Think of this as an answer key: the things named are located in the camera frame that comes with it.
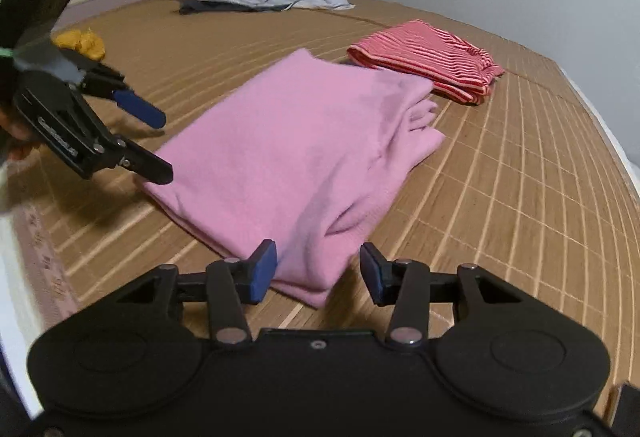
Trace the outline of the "person's left hand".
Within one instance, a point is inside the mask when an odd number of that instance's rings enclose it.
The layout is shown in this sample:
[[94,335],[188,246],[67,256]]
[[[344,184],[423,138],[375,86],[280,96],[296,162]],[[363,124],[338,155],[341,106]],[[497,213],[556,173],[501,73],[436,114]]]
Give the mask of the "person's left hand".
[[6,160],[25,160],[32,151],[41,146],[41,139],[32,131],[15,108],[1,107],[1,129],[10,136],[9,146],[4,150]]

